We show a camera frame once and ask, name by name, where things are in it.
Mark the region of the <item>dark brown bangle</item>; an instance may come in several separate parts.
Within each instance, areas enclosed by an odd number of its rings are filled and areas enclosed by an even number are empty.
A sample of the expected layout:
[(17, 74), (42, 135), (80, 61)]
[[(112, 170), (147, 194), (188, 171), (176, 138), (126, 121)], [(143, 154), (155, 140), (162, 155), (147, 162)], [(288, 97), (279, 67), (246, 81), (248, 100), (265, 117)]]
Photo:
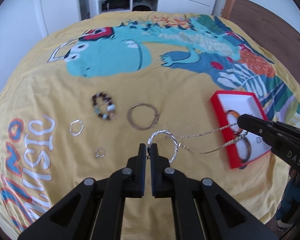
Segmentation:
[(251, 157), (251, 153), (252, 150), (251, 150), (251, 144), (249, 140), (247, 138), (243, 138), (239, 142), (239, 146), (238, 146), (238, 155), (241, 160), (241, 163), (247, 163)]

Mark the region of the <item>yellow dinosaur bed cover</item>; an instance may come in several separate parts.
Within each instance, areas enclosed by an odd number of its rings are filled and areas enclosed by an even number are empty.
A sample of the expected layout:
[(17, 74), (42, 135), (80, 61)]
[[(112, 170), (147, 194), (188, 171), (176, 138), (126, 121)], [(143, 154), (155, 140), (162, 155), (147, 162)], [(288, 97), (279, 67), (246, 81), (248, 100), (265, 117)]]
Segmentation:
[(289, 167), (252, 134), (228, 160), (226, 121), (254, 114), (300, 128), (300, 85), (279, 59), (220, 17), (113, 12), (48, 35), (0, 93), (0, 229), (17, 239), (87, 177), (110, 176), (153, 138), (172, 166), (209, 177), (262, 223)]

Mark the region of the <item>white door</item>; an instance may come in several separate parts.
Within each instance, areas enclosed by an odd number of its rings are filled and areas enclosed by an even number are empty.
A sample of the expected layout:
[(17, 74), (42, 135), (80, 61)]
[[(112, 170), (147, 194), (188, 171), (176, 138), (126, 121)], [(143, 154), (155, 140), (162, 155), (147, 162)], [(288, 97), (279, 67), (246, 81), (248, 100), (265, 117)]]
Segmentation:
[(79, 0), (40, 0), (48, 34), (81, 21)]

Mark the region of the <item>twisted silver bangle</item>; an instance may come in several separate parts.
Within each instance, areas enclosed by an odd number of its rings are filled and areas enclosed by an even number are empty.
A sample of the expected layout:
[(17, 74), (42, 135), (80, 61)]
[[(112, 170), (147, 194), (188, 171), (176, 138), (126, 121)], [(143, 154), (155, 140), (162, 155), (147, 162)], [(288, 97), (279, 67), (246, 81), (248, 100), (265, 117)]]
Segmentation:
[(150, 149), (150, 146), (152, 146), (154, 143), (163, 147), (163, 149), (166, 151), (164, 156), (168, 157), (170, 164), (173, 163), (179, 150), (179, 142), (177, 142), (176, 137), (170, 131), (161, 129), (155, 131), (147, 140), (148, 149)]

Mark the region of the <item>red jewelry box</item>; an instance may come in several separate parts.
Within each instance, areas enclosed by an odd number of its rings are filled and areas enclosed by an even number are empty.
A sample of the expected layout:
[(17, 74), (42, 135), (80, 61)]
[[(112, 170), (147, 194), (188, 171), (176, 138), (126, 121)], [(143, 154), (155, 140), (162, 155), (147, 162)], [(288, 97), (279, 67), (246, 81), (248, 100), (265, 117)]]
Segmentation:
[(270, 146), (259, 135), (247, 132), (238, 126), (238, 118), (249, 114), (268, 120), (256, 95), (252, 92), (218, 90), (210, 99), (225, 142), (236, 140), (226, 146), (231, 168), (243, 167), (270, 151)]

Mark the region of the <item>thin gold bangles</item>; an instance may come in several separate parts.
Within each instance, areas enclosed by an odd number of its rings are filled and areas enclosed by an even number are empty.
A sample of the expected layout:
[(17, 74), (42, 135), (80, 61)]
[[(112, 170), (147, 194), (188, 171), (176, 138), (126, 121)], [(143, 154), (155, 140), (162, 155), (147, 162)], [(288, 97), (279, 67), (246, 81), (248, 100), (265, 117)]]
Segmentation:
[(151, 129), (158, 123), (159, 118), (159, 111), (149, 103), (137, 103), (127, 111), (130, 126), (139, 131)]

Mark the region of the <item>orange amber bangle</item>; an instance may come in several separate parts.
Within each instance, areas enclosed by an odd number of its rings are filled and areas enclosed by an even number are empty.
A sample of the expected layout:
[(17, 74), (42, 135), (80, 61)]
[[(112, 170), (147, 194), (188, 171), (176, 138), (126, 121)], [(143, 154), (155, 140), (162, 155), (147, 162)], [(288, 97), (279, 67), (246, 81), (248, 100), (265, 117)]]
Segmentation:
[(241, 129), (238, 124), (237, 120), (240, 116), (239, 113), (237, 113), (234, 110), (228, 110), (226, 111), (226, 119), (230, 125), (231, 130), (233, 131), (234, 135), (239, 135), (242, 133), (243, 129)]

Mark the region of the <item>wooden headboard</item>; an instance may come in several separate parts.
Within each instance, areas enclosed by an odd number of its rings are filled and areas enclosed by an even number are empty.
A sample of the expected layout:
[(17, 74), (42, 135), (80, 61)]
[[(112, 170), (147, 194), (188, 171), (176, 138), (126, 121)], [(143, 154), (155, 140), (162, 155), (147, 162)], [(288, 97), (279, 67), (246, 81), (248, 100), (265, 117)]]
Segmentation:
[(289, 23), (249, 0), (226, 0), (222, 17), (272, 53), (300, 84), (300, 33)]

